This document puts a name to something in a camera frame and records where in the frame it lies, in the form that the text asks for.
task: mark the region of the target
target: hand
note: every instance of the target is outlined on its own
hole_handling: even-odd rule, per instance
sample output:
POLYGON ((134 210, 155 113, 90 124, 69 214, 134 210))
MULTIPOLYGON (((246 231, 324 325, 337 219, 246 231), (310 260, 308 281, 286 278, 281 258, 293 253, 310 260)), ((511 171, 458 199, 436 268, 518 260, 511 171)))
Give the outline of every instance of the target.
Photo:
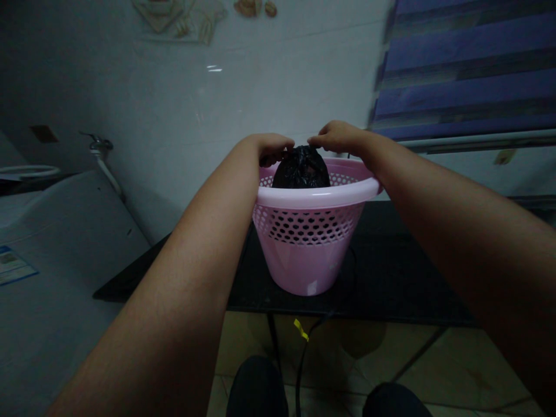
POLYGON ((247 136, 243 141, 257 147, 259 165, 268 168, 286 158, 295 146, 293 139, 276 133, 259 133, 247 136))
POLYGON ((369 134, 372 133, 358 129, 349 123, 332 120, 320 130, 318 136, 310 138, 308 143, 317 148, 324 148, 325 151, 348 152, 360 157, 365 137, 369 134))

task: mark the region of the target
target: hexagonal mesh pattern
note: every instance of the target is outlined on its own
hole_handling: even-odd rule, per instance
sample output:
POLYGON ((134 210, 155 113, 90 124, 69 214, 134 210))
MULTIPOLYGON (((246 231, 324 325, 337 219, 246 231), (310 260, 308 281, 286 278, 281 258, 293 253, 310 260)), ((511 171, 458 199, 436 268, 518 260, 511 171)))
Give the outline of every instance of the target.
POLYGON ((259 236, 298 245, 329 244, 351 238, 364 203, 319 210, 278 210, 255 205, 253 221, 259 236))
MULTIPOLYGON (((272 187, 272 180, 274 180, 273 175, 269 175, 268 177, 261 178, 261 180, 259 181, 259 186, 272 187)), ((330 173, 331 186, 346 185, 358 181, 359 181, 358 179, 353 177, 348 177, 347 175, 344 174, 330 173)))

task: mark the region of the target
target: washing machine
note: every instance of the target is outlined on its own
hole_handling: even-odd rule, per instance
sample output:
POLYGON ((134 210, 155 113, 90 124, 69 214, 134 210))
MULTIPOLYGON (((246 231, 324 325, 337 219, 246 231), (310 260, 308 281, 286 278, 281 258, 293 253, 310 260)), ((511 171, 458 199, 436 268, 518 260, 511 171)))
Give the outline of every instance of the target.
POLYGON ((95 171, 0 196, 0 415, 42 415, 121 305, 96 289, 149 245, 95 171))

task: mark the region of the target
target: dark pants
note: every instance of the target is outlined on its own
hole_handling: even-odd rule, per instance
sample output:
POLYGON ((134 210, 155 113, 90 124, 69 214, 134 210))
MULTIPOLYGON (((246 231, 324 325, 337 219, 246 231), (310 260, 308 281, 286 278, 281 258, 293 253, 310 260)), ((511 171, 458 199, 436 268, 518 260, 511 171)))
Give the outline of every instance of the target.
MULTIPOLYGON (((227 417, 287 417, 288 403, 278 370, 262 356, 251 356, 237 371, 228 400, 227 417)), ((367 397, 363 417, 431 417, 406 387, 383 383, 367 397)))

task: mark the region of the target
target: electrical outlet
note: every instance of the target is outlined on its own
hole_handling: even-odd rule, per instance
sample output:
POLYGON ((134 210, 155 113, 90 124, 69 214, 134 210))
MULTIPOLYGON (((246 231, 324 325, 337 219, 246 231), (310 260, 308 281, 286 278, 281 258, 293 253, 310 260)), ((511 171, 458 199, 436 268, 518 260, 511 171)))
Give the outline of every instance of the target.
POLYGON ((507 165, 510 163, 512 158, 514 157, 517 149, 503 149, 501 150, 496 159, 494 160, 494 165, 507 165))
POLYGON ((40 143, 56 143, 60 142, 52 129, 47 125, 29 126, 35 137, 40 143))

